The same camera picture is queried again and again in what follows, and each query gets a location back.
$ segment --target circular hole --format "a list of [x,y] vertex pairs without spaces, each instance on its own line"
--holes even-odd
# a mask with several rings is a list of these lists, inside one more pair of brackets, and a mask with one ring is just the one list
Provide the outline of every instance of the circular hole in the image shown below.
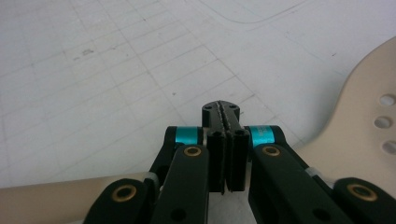
[[186,218],[186,211],[183,209],[175,209],[171,212],[171,218],[174,221],[182,221]]
[[219,137],[221,136],[221,132],[213,132],[213,136]]
[[243,135],[245,132],[243,130],[236,130],[235,133],[238,135]]
[[393,95],[383,95],[381,98],[379,98],[379,102],[381,105],[394,105],[396,102],[396,97]]
[[120,198],[124,198],[124,197],[128,196],[131,192],[132,192],[131,189],[120,189],[117,192],[117,196]]
[[378,117],[374,121],[374,125],[380,129],[387,129],[392,125],[392,120],[387,117]]
[[315,216],[317,219],[320,219],[320,220],[322,220],[322,221],[329,221],[329,220],[332,219],[332,217],[330,216],[330,214],[329,214],[326,210],[323,210],[323,209],[321,209],[321,208],[316,208],[316,209],[314,209],[314,210],[312,211],[312,213],[314,214],[314,216]]
[[198,152],[198,148],[195,148],[195,147],[189,148],[189,153],[190,153],[190,154],[195,154],[195,153],[197,153],[197,152]]
[[382,145],[382,149],[390,155],[396,155],[396,142],[388,141]]
[[271,153],[271,154],[274,154],[274,153],[276,153],[276,148],[270,147],[270,148],[267,149],[267,152]]
[[353,189],[353,191],[355,191],[355,193],[363,196],[363,197],[369,197],[371,196],[371,191],[362,187],[356,187]]

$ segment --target cyan band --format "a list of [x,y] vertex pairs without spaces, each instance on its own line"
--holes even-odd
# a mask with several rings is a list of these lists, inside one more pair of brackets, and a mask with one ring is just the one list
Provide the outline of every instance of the cyan band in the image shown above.
[[197,127],[177,127],[175,142],[184,145],[198,144],[198,128]]
[[258,125],[248,126],[250,129],[251,139],[253,142],[253,148],[259,144],[274,143],[275,137],[270,126]]

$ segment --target hole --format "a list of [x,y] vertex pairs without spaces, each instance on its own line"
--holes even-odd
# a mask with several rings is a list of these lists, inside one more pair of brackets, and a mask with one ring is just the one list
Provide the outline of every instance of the hole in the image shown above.
[[387,129],[392,125],[392,120],[390,120],[387,117],[378,117],[374,121],[374,125],[375,125],[375,127],[380,128],[380,129]]
[[174,221],[182,221],[186,218],[186,211],[183,209],[175,209],[171,212],[171,218]]
[[369,197],[371,196],[371,191],[362,187],[356,187],[353,189],[353,191],[355,191],[355,193],[363,196],[363,197]]
[[388,141],[382,145],[382,149],[390,155],[396,155],[396,142]]
[[244,131],[243,130],[236,130],[235,131],[235,134],[237,134],[237,135],[244,135]]
[[197,152],[198,152],[198,149],[195,148],[195,147],[189,149],[189,153],[190,154],[194,154],[194,153],[197,153]]
[[381,103],[381,105],[394,105],[395,102],[396,102],[396,98],[393,95],[387,94],[379,98],[379,103]]
[[124,198],[124,197],[128,196],[131,192],[132,192],[131,189],[120,189],[117,192],[117,196],[120,198]]
[[271,154],[274,154],[274,153],[276,153],[276,148],[270,147],[270,148],[267,149],[267,152],[271,153]]
[[213,132],[213,136],[219,137],[221,136],[221,132]]
[[330,214],[328,212],[326,212],[326,210],[323,210],[321,208],[316,208],[312,211],[312,213],[314,214],[314,216],[317,219],[320,219],[322,221],[329,221],[332,219],[332,217],[330,216]]

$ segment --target white plastic piece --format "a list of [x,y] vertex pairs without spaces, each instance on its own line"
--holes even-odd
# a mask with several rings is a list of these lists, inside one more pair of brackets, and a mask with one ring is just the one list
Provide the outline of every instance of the white plastic piece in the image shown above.
[[317,170],[315,167],[308,167],[305,169],[306,173],[309,174],[309,176],[321,176],[321,173],[319,170]]
[[114,181],[143,181],[149,172],[114,175],[62,183],[0,189],[0,223],[70,223],[82,220],[102,191]]
[[352,71],[321,135],[296,152],[330,179],[357,177],[396,198],[396,37]]
[[158,198],[160,195],[160,179],[158,176],[152,172],[146,172],[145,179],[150,179],[154,182],[155,198]]

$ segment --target brass rivet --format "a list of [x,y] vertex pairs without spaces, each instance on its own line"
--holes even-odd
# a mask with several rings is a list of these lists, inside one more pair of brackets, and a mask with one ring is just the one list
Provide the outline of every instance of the brass rivet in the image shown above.
[[186,154],[186,156],[190,156],[190,157],[196,157],[201,155],[202,150],[198,147],[187,147],[186,149],[184,149],[184,154]]
[[263,147],[262,148],[262,153],[268,156],[279,156],[280,155],[280,150],[277,149],[276,147]]
[[362,199],[366,202],[374,202],[378,199],[378,196],[372,189],[369,189],[363,185],[349,184],[346,186],[346,188],[353,196]]
[[111,198],[116,203],[124,203],[131,200],[137,193],[137,189],[133,185],[122,185],[116,188],[111,194]]

